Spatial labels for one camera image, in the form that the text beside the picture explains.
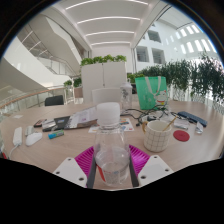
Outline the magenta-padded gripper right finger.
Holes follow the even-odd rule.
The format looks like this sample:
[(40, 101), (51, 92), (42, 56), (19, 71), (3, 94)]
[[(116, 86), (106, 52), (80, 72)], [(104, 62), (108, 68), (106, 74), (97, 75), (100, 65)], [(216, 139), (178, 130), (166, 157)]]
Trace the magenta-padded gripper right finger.
[(148, 155), (130, 145), (130, 176), (134, 188), (143, 187), (173, 173), (173, 170), (158, 156)]

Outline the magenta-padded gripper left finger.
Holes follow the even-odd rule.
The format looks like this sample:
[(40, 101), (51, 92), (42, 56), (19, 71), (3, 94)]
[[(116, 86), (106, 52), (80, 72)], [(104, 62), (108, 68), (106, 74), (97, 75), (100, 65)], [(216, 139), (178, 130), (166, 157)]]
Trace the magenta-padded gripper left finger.
[(78, 186), (92, 189), (96, 174), (93, 148), (89, 147), (75, 158), (67, 157), (54, 174)]

